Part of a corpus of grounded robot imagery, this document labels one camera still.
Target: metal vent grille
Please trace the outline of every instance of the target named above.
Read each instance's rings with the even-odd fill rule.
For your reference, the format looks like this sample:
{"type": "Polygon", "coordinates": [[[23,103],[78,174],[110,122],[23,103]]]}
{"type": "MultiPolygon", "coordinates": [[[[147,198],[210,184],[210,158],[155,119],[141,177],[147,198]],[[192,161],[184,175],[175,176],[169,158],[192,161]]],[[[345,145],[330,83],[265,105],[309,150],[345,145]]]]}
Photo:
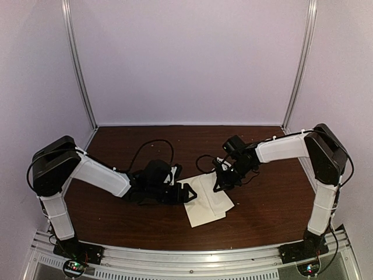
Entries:
{"type": "MultiPolygon", "coordinates": [[[[102,271],[96,270],[94,273],[94,277],[96,279],[102,280],[171,280],[171,278],[152,278],[149,276],[132,276],[128,274],[123,274],[120,272],[114,271],[102,271]]],[[[265,271],[265,272],[257,272],[257,273],[250,273],[239,277],[229,277],[229,278],[209,278],[211,280],[279,280],[279,273],[276,269],[265,271]]]]}
{"type": "Polygon", "coordinates": [[[47,257],[46,255],[41,255],[39,262],[42,264],[46,264],[52,267],[62,268],[63,262],[52,257],[47,257]]]}

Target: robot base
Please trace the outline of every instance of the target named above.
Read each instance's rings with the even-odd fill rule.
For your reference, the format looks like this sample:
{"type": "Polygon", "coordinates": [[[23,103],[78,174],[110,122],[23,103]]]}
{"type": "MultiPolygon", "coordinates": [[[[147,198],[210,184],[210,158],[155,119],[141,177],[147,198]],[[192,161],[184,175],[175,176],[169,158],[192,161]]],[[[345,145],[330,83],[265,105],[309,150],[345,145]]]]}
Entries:
{"type": "MultiPolygon", "coordinates": [[[[87,243],[79,242],[79,249],[81,252],[80,256],[76,257],[76,260],[80,263],[86,262],[86,254],[88,256],[88,263],[89,264],[101,264],[101,259],[103,257],[104,248],[98,245],[92,245],[87,243]]],[[[71,258],[71,256],[67,255],[66,251],[64,251],[59,245],[55,245],[53,249],[53,253],[65,258],[71,258]]]]}
{"type": "MultiPolygon", "coordinates": [[[[329,252],[328,246],[324,245],[325,239],[322,240],[321,245],[319,246],[319,255],[323,255],[329,252]]],[[[279,248],[281,260],[283,264],[293,263],[304,261],[309,258],[317,257],[316,252],[304,250],[304,241],[284,244],[279,248]]]]}

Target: white wall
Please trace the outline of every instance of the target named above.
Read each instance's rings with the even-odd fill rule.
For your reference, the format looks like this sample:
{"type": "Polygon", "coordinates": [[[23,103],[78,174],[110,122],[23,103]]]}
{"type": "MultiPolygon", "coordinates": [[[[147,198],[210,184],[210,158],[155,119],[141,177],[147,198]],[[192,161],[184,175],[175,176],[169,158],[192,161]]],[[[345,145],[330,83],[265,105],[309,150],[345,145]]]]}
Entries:
{"type": "Polygon", "coordinates": [[[308,1],[71,3],[99,124],[281,124],[308,1]]]}
{"type": "Polygon", "coordinates": [[[35,231],[45,226],[26,185],[34,152],[69,134],[90,135],[60,1],[2,1],[0,9],[0,278],[19,279],[35,231]]]}
{"type": "Polygon", "coordinates": [[[319,1],[314,41],[291,131],[325,122],[356,166],[336,224],[344,223],[364,279],[373,263],[373,2],[319,1]]]}

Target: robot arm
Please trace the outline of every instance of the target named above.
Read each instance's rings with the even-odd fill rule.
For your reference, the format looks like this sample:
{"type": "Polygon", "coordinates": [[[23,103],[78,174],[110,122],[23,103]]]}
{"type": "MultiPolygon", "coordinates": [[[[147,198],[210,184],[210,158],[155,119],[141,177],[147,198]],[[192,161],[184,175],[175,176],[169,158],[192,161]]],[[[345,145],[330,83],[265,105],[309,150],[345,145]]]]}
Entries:
{"type": "MultiPolygon", "coordinates": [[[[161,204],[183,204],[197,197],[189,184],[175,183],[182,169],[178,164],[171,167],[162,160],[151,160],[144,170],[135,173],[120,171],[88,155],[69,136],[60,138],[34,155],[27,179],[31,168],[31,188],[38,195],[53,226],[59,243],[57,249],[63,251],[57,254],[64,253],[65,257],[79,258],[82,252],[90,254],[90,249],[84,248],[85,244],[78,241],[62,195],[69,179],[85,181],[130,202],[154,199],[161,204]]],[[[90,255],[97,258],[97,254],[100,255],[100,252],[90,255]]]]}
{"type": "Polygon", "coordinates": [[[214,191],[230,190],[241,186],[241,180],[259,165],[274,160],[309,158],[315,173],[316,196],[311,218],[301,243],[286,244],[280,248],[283,263],[315,257],[318,251],[325,253],[323,238],[339,199],[340,182],[347,162],[347,152],[333,132],[319,124],[309,131],[245,144],[237,135],[224,145],[235,162],[226,168],[214,160],[217,182],[214,191]]]}

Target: dark wood surface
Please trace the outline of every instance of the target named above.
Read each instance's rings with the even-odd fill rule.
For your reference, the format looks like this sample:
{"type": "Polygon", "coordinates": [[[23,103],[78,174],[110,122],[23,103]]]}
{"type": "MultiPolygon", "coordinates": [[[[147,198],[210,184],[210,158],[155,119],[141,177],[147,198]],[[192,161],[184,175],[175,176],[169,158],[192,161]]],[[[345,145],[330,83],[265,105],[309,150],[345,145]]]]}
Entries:
{"type": "MultiPolygon", "coordinates": [[[[283,135],[280,127],[104,127],[88,152],[109,165],[126,169],[138,147],[164,138],[175,147],[181,179],[199,175],[195,159],[202,154],[224,157],[222,144],[238,134],[245,142],[283,135]]],[[[140,153],[133,170],[150,159],[170,157],[169,147],[154,143],[140,153]]],[[[208,159],[201,162],[212,168],[208,159]]],[[[80,240],[155,250],[237,249],[302,239],[311,216],[314,192],[298,159],[262,164],[250,184],[227,194],[235,207],[227,217],[191,228],[183,205],[138,206],[74,180],[66,203],[80,240]]]]}

